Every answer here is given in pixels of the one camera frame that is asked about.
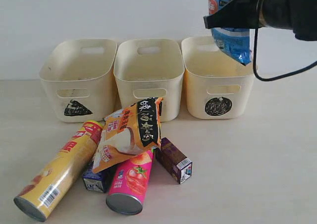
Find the black cable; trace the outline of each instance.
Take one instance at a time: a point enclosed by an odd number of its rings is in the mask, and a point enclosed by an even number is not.
[[[257,8],[258,25],[260,24],[260,12],[261,12],[261,3],[262,3],[262,1],[263,0],[259,0],[259,4],[258,4],[258,8]],[[296,74],[303,73],[303,72],[305,72],[307,70],[310,70],[310,69],[314,68],[315,66],[317,66],[317,61],[315,61],[314,63],[312,63],[311,65],[309,65],[309,66],[307,66],[305,68],[302,68],[302,69],[299,69],[299,70],[296,70],[296,71],[293,71],[293,72],[290,72],[290,73],[287,73],[287,74],[282,74],[282,75],[279,75],[279,76],[276,76],[276,77],[272,77],[272,78],[262,78],[261,76],[259,76],[259,74],[257,72],[258,34],[259,34],[259,29],[257,28],[256,31],[255,31],[255,35],[254,35],[253,73],[254,73],[255,77],[257,79],[259,79],[260,81],[269,82],[269,81],[275,81],[275,80],[287,78],[287,77],[290,77],[290,76],[293,76],[293,75],[296,75]]]

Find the black triangle label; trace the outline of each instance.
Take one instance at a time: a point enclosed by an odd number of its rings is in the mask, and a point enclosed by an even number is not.
[[[64,115],[65,116],[84,116],[93,114],[88,108],[82,105],[80,102],[76,100],[70,100],[69,104],[65,108]]]

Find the pink chip can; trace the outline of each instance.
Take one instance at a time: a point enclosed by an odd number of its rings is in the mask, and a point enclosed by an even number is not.
[[[111,210],[124,215],[142,211],[152,160],[153,150],[149,150],[118,165],[106,198]]]

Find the blue snack bag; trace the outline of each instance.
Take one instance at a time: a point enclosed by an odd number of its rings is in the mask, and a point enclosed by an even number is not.
[[[231,0],[208,0],[209,14],[215,14]],[[212,28],[219,49],[243,65],[251,62],[250,30],[241,28]]]

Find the beige table surface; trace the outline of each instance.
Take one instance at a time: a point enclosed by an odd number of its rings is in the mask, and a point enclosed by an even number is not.
[[[317,89],[310,72],[255,81],[246,112],[232,120],[198,120],[184,101],[162,124],[193,162],[182,185],[157,162],[143,211],[109,210],[105,194],[78,180],[48,224],[316,224]],[[39,81],[0,81],[0,223],[33,224],[12,199],[80,124],[55,117]]]

